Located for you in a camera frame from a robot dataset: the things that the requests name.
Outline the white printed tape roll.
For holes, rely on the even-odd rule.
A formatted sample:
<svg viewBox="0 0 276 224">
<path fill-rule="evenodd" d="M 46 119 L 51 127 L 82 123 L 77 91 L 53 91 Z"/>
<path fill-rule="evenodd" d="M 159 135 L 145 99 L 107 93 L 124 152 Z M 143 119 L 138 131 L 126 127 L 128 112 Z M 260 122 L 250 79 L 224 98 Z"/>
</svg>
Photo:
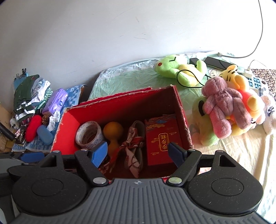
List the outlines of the white printed tape roll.
<svg viewBox="0 0 276 224">
<path fill-rule="evenodd" d="M 101 127 L 95 121 L 82 124 L 76 132 L 75 141 L 81 148 L 92 149 L 103 141 Z"/>
</svg>

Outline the orange wooden massager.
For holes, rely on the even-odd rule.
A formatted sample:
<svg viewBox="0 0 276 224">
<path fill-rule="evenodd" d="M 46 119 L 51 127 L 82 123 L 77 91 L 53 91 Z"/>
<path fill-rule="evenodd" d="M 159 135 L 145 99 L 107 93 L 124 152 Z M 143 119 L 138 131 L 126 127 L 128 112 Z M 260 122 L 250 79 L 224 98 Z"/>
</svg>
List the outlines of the orange wooden massager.
<svg viewBox="0 0 276 224">
<path fill-rule="evenodd" d="M 109 122 L 103 129 L 104 137 L 109 141 L 108 155 L 112 157 L 114 151 L 116 151 L 120 145 L 119 140 L 123 135 L 124 129 L 118 122 Z"/>
</svg>

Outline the small red gift box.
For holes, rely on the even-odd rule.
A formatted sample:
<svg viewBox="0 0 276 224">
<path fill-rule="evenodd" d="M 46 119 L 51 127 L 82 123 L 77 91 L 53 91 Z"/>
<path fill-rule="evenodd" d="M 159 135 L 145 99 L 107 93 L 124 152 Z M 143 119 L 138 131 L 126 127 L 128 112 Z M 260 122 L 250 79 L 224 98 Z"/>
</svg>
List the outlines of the small red gift box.
<svg viewBox="0 0 276 224">
<path fill-rule="evenodd" d="M 168 144 L 182 145 L 177 120 L 174 114 L 145 120 L 147 165 L 159 166 L 173 161 L 168 154 Z"/>
</svg>

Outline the brown pine cone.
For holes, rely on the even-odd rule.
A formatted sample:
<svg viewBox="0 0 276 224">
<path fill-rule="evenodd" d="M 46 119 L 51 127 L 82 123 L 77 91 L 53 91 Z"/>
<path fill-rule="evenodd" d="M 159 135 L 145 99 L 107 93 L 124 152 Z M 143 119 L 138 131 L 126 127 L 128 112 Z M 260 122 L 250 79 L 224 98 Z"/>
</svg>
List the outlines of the brown pine cone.
<svg viewBox="0 0 276 224">
<path fill-rule="evenodd" d="M 43 124 L 43 125 L 48 126 L 48 125 L 49 125 L 49 122 L 50 122 L 50 118 L 49 118 L 48 115 L 42 116 L 42 124 Z"/>
</svg>

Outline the red white scarf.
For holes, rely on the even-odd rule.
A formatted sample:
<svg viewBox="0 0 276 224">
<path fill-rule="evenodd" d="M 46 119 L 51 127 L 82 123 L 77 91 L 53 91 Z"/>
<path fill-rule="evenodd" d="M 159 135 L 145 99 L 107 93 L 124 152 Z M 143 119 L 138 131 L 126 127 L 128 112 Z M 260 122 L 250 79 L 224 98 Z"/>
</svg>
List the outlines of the red white scarf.
<svg viewBox="0 0 276 224">
<path fill-rule="evenodd" d="M 144 137 L 138 135 L 138 129 L 134 126 L 129 128 L 127 140 L 117 148 L 112 154 L 110 161 L 99 168 L 102 174 L 111 172 L 115 167 L 116 161 L 121 152 L 126 154 L 124 159 L 125 168 L 127 168 L 135 178 L 139 177 L 139 172 L 143 165 L 143 156 L 141 148 L 144 145 Z"/>
</svg>

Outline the blue glasses case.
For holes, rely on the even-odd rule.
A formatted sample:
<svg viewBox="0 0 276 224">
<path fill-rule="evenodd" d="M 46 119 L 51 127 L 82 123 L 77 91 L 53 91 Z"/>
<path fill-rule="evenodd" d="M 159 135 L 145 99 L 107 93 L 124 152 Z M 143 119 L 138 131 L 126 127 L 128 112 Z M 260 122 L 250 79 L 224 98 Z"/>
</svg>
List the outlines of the blue glasses case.
<svg viewBox="0 0 276 224">
<path fill-rule="evenodd" d="M 44 125 L 39 126 L 38 129 L 37 129 L 37 135 L 45 145 L 50 145 L 50 144 L 53 143 L 54 136 L 47 129 L 46 126 L 44 126 Z"/>
</svg>

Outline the folded green striped clothes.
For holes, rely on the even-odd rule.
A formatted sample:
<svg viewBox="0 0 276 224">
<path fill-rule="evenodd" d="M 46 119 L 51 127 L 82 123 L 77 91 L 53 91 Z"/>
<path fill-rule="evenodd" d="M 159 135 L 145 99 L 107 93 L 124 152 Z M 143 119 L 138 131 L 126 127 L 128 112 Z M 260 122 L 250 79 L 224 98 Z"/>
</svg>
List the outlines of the folded green striped clothes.
<svg viewBox="0 0 276 224">
<path fill-rule="evenodd" d="M 35 113 L 40 112 L 52 95 L 51 83 L 40 75 L 28 75 L 27 69 L 17 73 L 14 78 L 15 119 L 19 123 L 26 123 Z"/>
</svg>

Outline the purple tissue pack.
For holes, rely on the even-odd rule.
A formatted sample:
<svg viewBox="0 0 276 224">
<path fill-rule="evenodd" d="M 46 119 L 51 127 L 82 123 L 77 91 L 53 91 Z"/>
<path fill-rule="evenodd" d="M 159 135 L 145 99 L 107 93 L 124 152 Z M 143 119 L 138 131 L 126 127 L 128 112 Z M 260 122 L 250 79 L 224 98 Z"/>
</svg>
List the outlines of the purple tissue pack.
<svg viewBox="0 0 276 224">
<path fill-rule="evenodd" d="M 56 111 L 61 111 L 67 97 L 68 93 L 63 88 L 60 88 L 53 92 L 53 94 L 47 101 L 44 109 L 42 110 L 42 114 L 52 116 Z"/>
</svg>

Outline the pink teddy bear plush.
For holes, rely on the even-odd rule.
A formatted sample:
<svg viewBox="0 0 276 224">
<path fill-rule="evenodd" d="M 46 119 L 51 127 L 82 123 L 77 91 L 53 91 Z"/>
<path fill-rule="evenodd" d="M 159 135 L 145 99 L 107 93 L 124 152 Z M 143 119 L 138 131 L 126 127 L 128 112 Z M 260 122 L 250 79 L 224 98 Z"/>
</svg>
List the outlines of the pink teddy bear plush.
<svg viewBox="0 0 276 224">
<path fill-rule="evenodd" d="M 203 110 L 210 116 L 215 135 L 224 139 L 231 135 L 229 117 L 233 116 L 240 129 L 246 129 L 251 124 L 251 116 L 243 103 L 240 92 L 229 88 L 221 77 L 207 80 L 201 89 L 207 98 Z"/>
</svg>

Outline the blue checkered towel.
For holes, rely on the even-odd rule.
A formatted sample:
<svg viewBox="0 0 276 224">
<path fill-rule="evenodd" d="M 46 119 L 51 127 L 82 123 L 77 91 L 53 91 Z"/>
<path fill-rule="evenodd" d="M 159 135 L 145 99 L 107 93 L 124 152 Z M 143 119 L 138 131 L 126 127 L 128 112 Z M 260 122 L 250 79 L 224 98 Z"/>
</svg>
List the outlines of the blue checkered towel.
<svg viewBox="0 0 276 224">
<path fill-rule="evenodd" d="M 66 90 L 68 96 L 64 104 L 62 105 L 61 111 L 59 113 L 59 116 L 50 116 L 50 129 L 47 128 L 50 133 L 55 137 L 55 134 L 57 132 L 57 128 L 59 125 L 59 121 L 61 119 L 61 116 L 64 112 L 64 110 L 68 107 L 72 107 L 79 104 L 80 97 L 82 95 L 82 92 L 86 86 L 83 85 L 77 85 L 74 87 L 71 87 Z M 52 147 L 52 143 L 49 145 L 46 145 L 43 143 L 43 141 L 40 139 L 39 136 L 35 137 L 33 141 L 29 143 L 25 143 L 23 146 L 19 144 L 14 144 L 12 151 L 13 152 L 25 152 L 25 151 L 31 151 L 31 152 L 44 152 L 49 153 Z"/>
</svg>

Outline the large red cardboard box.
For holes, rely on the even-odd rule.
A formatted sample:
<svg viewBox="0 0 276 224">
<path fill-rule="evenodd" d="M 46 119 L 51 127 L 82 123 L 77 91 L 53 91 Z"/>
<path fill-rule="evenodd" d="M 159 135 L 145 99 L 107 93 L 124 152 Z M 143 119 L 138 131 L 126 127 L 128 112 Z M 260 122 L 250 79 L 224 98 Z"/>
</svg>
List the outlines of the large red cardboard box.
<svg viewBox="0 0 276 224">
<path fill-rule="evenodd" d="M 88 148 L 99 134 L 110 146 L 100 165 L 109 179 L 169 176 L 177 167 L 168 144 L 193 148 L 174 85 L 118 93 L 65 109 L 51 149 L 71 155 Z"/>
</svg>

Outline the yellow tiger plush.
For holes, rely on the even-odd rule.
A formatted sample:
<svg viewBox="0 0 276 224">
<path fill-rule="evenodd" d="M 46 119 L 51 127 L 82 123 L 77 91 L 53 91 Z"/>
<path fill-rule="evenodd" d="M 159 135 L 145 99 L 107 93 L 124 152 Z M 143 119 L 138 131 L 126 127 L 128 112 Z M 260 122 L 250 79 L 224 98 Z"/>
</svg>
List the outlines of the yellow tiger plush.
<svg viewBox="0 0 276 224">
<path fill-rule="evenodd" d="M 250 89 L 246 77 L 238 74 L 238 66 L 234 64 L 228 66 L 219 76 L 226 81 L 229 88 L 237 90 L 242 95 L 242 102 L 245 110 L 239 112 L 238 115 L 240 117 L 251 116 L 250 124 L 244 129 L 238 126 L 234 116 L 230 116 L 230 121 L 233 121 L 231 135 L 242 135 L 248 130 L 255 128 L 256 125 L 262 124 L 265 121 L 265 103 L 256 92 Z"/>
</svg>

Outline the white bunny plush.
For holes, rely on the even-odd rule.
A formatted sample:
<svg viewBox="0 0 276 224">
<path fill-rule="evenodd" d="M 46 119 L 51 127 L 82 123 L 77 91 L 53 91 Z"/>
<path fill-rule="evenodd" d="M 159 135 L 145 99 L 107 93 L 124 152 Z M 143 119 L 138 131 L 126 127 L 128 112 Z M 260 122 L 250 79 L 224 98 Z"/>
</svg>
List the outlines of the white bunny plush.
<svg viewBox="0 0 276 224">
<path fill-rule="evenodd" d="M 262 125 L 267 135 L 275 132 L 275 100 L 271 95 L 261 96 L 265 107 L 263 113 L 257 119 L 257 124 Z"/>
</svg>

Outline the black phone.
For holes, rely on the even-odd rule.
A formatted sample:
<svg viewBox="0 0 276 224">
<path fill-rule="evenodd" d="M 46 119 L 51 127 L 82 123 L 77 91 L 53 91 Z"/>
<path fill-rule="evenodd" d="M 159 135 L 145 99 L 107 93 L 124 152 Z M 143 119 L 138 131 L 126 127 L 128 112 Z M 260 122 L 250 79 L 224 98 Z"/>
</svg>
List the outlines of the black phone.
<svg viewBox="0 0 276 224">
<path fill-rule="evenodd" d="M 206 57 L 204 62 L 209 67 L 220 69 L 220 70 L 226 70 L 229 66 L 232 65 L 232 63 L 222 61 L 213 57 Z"/>
</svg>

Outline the white power strip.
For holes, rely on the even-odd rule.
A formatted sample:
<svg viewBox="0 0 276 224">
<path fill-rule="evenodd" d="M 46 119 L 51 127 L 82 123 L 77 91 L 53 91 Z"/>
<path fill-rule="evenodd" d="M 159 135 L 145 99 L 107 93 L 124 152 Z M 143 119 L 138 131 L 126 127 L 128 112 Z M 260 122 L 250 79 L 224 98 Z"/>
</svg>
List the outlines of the white power strip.
<svg viewBox="0 0 276 224">
<path fill-rule="evenodd" d="M 253 89 L 259 96 L 268 96 L 269 88 L 267 82 L 253 74 L 250 67 L 251 63 L 249 64 L 248 68 L 244 70 L 243 76 L 247 78 L 250 88 Z"/>
</svg>

